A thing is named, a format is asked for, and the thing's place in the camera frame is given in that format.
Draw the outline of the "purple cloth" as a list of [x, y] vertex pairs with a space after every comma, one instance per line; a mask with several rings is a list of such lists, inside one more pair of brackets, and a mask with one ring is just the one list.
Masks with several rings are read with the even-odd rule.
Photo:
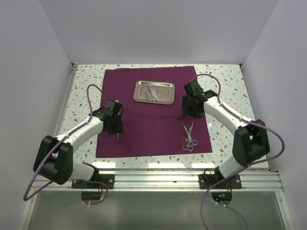
[[[96, 157], [122, 158], [188, 154], [181, 140], [186, 136], [183, 125], [193, 124], [192, 137], [198, 145], [192, 153], [212, 151], [206, 119], [181, 116], [184, 85], [196, 76], [193, 66], [143, 69], [108, 69], [104, 73], [102, 92], [107, 99], [118, 100], [124, 108], [123, 133], [117, 137], [103, 132], [98, 135]], [[175, 85], [171, 105], [140, 103], [133, 99], [138, 81], [169, 82]]]

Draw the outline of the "small steel ring scissors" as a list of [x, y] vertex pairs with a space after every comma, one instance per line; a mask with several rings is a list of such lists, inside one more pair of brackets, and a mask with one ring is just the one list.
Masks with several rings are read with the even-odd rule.
[[181, 140], [183, 144], [183, 150], [193, 151], [193, 147], [198, 145], [198, 141], [193, 139], [191, 136], [192, 126], [189, 128], [189, 130], [186, 128], [185, 125], [183, 125], [183, 127], [187, 134], [187, 137]]

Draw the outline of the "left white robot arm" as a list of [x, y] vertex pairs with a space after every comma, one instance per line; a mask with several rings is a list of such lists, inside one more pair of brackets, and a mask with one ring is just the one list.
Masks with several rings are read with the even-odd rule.
[[87, 117], [79, 125], [56, 137], [42, 139], [33, 171], [57, 184], [69, 180], [83, 181], [89, 188], [100, 182], [97, 168], [88, 163], [74, 161], [75, 151], [93, 136], [102, 132], [109, 135], [123, 132], [122, 115]]

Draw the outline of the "steel surgical scissors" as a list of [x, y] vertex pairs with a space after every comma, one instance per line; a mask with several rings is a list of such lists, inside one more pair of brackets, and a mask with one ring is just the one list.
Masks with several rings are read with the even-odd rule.
[[188, 144], [183, 144], [182, 148], [183, 150], [193, 151], [193, 146], [190, 146]]

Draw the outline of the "steel forceps with rings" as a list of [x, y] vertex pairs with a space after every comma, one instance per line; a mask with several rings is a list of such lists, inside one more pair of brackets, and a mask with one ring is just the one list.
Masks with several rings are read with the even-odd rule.
[[181, 140], [182, 144], [188, 144], [190, 146], [193, 146], [194, 140], [192, 139], [192, 136], [191, 136], [193, 124], [189, 128], [187, 128], [185, 125], [183, 125], [183, 127], [184, 127], [186, 134], [187, 134], [187, 137], [183, 138]]

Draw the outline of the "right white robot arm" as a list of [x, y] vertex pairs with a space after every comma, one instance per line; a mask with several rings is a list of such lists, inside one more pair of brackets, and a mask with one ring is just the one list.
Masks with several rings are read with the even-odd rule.
[[200, 174], [202, 189], [212, 187], [225, 188], [239, 179], [238, 172], [246, 169], [256, 160], [270, 152], [265, 123], [258, 119], [253, 121], [236, 112], [223, 103], [219, 96], [207, 91], [195, 96], [183, 96], [182, 116], [202, 118], [207, 113], [216, 118], [233, 134], [232, 155], [214, 173]]

